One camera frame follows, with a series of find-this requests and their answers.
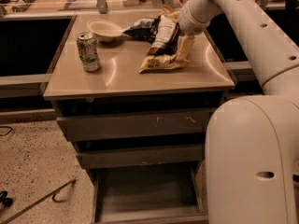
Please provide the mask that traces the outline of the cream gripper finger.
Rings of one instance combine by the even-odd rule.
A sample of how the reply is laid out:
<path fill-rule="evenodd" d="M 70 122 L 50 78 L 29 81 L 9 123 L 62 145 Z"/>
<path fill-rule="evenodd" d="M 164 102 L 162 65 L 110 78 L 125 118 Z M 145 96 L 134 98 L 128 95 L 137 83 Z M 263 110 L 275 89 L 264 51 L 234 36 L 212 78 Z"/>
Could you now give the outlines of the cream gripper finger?
<path fill-rule="evenodd" d="M 169 6 L 166 6 L 166 5 L 163 5 L 162 6 L 162 9 L 163 9 L 163 14 L 170 18 L 170 19 L 174 19 L 174 20 L 177 20 L 178 19 L 178 16 L 179 16 L 179 11 L 178 10 L 175 10 Z"/>
<path fill-rule="evenodd" d="M 176 52 L 176 61 L 184 61 L 189 52 L 192 49 L 192 46 L 194 44 L 194 36 L 193 35 L 181 35 L 178 38 L 178 49 Z"/>

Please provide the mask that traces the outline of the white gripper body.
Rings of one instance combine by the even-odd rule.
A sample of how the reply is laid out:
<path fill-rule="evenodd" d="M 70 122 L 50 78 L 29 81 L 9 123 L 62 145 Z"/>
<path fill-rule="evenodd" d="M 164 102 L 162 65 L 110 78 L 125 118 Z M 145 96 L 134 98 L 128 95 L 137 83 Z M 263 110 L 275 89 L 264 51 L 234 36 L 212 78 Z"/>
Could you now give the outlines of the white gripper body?
<path fill-rule="evenodd" d="M 179 12 L 179 29 L 183 34 L 199 35 L 221 13 L 213 0 L 189 0 Z"/>

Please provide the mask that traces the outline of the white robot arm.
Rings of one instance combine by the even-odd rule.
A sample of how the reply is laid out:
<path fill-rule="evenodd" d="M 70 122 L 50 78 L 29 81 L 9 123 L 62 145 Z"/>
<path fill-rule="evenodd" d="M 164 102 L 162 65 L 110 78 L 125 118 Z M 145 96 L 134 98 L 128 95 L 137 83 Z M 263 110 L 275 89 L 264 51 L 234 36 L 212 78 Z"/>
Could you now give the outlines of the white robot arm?
<path fill-rule="evenodd" d="M 297 224 L 298 47 L 254 0 L 190 0 L 179 27 L 202 32 L 225 14 L 263 88 L 221 105 L 206 130 L 209 224 Z"/>

